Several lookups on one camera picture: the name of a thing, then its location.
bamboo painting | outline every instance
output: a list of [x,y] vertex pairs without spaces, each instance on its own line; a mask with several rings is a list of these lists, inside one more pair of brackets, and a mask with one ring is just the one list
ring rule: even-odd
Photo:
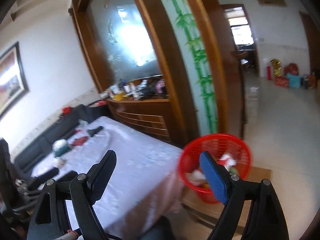
[[201,97],[204,103],[207,124],[210,133],[217,132],[217,115],[215,93],[212,84],[212,74],[208,65],[207,54],[204,50],[196,21],[186,0],[168,0],[171,1],[177,18],[175,25],[183,30],[189,51],[193,55],[194,66],[197,73],[198,81],[195,85],[201,88]]

silver screw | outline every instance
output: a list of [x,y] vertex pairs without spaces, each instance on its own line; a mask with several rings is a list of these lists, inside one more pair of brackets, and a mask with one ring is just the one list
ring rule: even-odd
[[234,181],[237,181],[237,180],[240,179],[240,177],[237,174],[232,174],[231,175],[231,179],[234,180]]
[[83,174],[83,173],[81,173],[81,174],[79,174],[78,175],[78,180],[84,180],[85,179],[85,177],[86,177],[86,175],[85,174]]
[[263,184],[269,186],[271,184],[271,182],[268,179],[264,179]]
[[53,183],[54,183],[54,180],[53,180],[53,179],[47,180],[47,185],[48,185],[48,186],[51,186]]

green bamboo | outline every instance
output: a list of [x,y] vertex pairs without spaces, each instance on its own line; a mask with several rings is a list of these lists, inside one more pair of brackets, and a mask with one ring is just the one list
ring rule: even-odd
[[[191,53],[193,54],[194,57],[194,64],[195,64],[195,68],[197,71],[197,75],[198,75],[198,79],[199,81],[197,82],[200,85],[201,88],[201,97],[204,100],[204,106],[205,106],[205,111],[206,111],[206,117],[207,117],[207,121],[208,121],[208,125],[209,125],[209,130],[210,133],[213,133],[213,125],[214,125],[214,120],[213,117],[211,115],[211,110],[210,110],[210,105],[209,105],[209,101],[210,99],[213,100],[213,105],[214,105],[214,93],[213,92],[207,92],[207,84],[210,82],[212,84],[212,79],[211,79],[211,75],[207,75],[206,77],[203,76],[202,70],[201,70],[201,63],[204,61],[207,61],[207,56],[206,56],[206,52],[204,49],[201,49],[201,37],[196,37],[196,38],[192,38],[192,35],[187,27],[187,25],[190,25],[194,28],[196,28],[196,24],[193,18],[192,14],[183,14],[183,12],[181,11],[179,4],[177,2],[177,0],[171,0],[171,2],[173,3],[173,6],[176,10],[176,13],[178,14],[177,17],[177,27],[181,28],[185,35],[186,38],[188,40],[187,45],[189,46],[189,49],[191,51]],[[193,35],[197,35],[196,34],[196,30],[193,29]]]

blue gripper pad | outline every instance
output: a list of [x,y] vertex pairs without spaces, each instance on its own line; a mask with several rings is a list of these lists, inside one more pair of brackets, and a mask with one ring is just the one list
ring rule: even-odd
[[219,174],[218,164],[208,152],[203,152],[200,154],[200,167],[216,200],[226,205],[229,201],[227,196],[227,185]]

black picture frame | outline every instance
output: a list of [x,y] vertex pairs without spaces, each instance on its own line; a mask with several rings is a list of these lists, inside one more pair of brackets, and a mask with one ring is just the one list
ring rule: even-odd
[[[8,78],[8,69],[13,67],[16,74]],[[2,78],[6,72],[5,80],[8,79],[8,81],[2,84],[5,81]],[[29,88],[22,68],[19,42],[16,42],[0,56],[0,118],[28,92]]]

